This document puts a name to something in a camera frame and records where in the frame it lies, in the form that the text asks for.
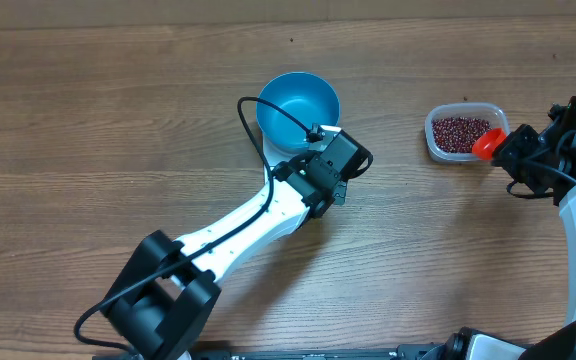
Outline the red measuring scoop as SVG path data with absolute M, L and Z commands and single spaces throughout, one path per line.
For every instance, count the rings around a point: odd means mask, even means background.
M 495 149 L 506 139 L 502 128 L 494 128 L 479 137 L 472 146 L 471 152 L 478 159 L 491 161 Z

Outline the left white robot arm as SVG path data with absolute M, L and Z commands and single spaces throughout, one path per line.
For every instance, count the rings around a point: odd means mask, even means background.
M 197 340 L 222 282 L 250 256 L 345 200 L 371 153 L 327 128 L 310 150 L 272 168 L 249 201 L 217 222 L 171 239 L 145 237 L 106 295 L 101 312 L 141 359 L 178 359 Z

